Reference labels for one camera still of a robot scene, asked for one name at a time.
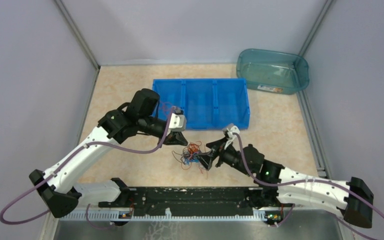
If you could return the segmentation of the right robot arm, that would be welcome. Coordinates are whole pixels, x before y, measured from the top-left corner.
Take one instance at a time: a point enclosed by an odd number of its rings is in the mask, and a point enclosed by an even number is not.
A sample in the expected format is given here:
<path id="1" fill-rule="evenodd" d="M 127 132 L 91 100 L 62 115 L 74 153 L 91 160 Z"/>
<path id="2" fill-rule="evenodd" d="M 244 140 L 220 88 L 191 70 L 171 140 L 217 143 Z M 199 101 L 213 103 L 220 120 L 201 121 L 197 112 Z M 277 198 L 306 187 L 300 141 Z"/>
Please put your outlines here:
<path id="1" fill-rule="evenodd" d="M 329 180 L 307 175 L 267 160 L 252 144 L 236 150 L 227 138 L 210 142 L 208 152 L 197 153 L 195 158 L 209 170 L 214 160 L 247 175 L 254 176 L 254 183 L 261 186 L 261 199 L 267 206 L 295 204 L 325 210 L 342 217 L 345 222 L 365 229 L 373 224 L 373 210 L 368 204 L 374 194 L 358 177 L 349 181 Z"/>

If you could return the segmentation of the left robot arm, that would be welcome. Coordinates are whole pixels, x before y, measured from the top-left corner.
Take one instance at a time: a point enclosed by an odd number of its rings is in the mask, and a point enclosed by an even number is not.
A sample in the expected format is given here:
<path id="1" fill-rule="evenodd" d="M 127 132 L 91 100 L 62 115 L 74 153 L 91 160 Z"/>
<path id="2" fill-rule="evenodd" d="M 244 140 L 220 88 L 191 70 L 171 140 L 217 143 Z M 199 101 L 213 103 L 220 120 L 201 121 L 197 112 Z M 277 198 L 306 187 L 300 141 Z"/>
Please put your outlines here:
<path id="1" fill-rule="evenodd" d="M 130 102 L 108 111 L 91 133 L 66 157 L 44 171 L 34 170 L 29 178 L 55 218 L 67 216 L 77 206 L 126 207 L 133 194 L 118 177 L 102 183 L 79 183 L 79 178 L 107 152 L 118 149 L 134 154 L 150 154 L 162 145 L 187 146 L 184 111 L 169 109 L 166 120 L 158 117 L 160 95 L 147 88 L 138 90 Z M 139 133 L 156 137 L 152 150 L 133 150 L 121 144 Z"/>

